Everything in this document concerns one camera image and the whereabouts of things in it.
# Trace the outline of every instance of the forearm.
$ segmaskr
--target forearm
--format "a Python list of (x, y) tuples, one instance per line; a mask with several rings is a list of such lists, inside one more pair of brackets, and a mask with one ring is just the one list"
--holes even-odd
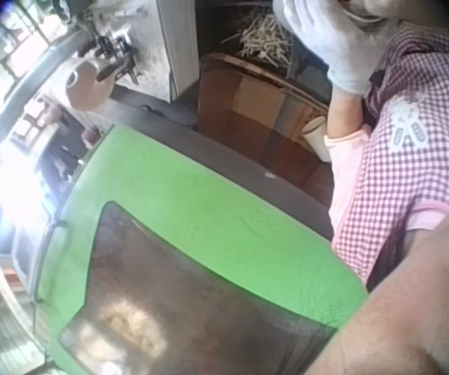
[(353, 134), (363, 126), (362, 96), (333, 86), (328, 109), (326, 135), (337, 139)]
[(370, 295), (308, 375), (449, 374), (449, 216)]

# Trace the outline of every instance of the window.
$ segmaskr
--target window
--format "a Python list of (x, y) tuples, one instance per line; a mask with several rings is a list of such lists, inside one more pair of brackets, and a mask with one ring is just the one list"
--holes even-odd
[(255, 297), (112, 202), (84, 306), (59, 336), (89, 373), (302, 373), (333, 329)]

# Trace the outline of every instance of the pink shirt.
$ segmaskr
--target pink shirt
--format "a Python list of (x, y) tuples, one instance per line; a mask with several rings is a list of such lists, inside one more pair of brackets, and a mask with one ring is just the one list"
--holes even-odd
[[(325, 145), (332, 159), (334, 189), (329, 215), (335, 233), (340, 229), (340, 223), (350, 208), (351, 198), (358, 181), (363, 148), (369, 141), (371, 132), (368, 125), (363, 125), (360, 130), (347, 137), (330, 139), (325, 136)], [(414, 211), (408, 219), (406, 229), (432, 230), (447, 214), (447, 211), (438, 208)]]

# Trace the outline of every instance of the green surface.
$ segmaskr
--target green surface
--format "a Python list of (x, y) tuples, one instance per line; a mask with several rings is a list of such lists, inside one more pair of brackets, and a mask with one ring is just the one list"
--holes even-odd
[(290, 216), (143, 134), (116, 127), (78, 179), (45, 260), (40, 297), (52, 358), (85, 373), (58, 333), (84, 304), (92, 241), (114, 201), (174, 247), (277, 305), (339, 327), (366, 297), (330, 244)]

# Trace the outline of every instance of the pink sleeve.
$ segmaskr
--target pink sleeve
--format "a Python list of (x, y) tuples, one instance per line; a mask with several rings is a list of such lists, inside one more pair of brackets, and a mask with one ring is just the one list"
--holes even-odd
[(329, 215), (335, 233), (351, 204), (362, 162), (363, 149), (371, 132), (368, 125), (363, 125), (360, 130), (347, 137), (330, 139), (325, 136), (325, 146), (332, 159), (334, 188)]

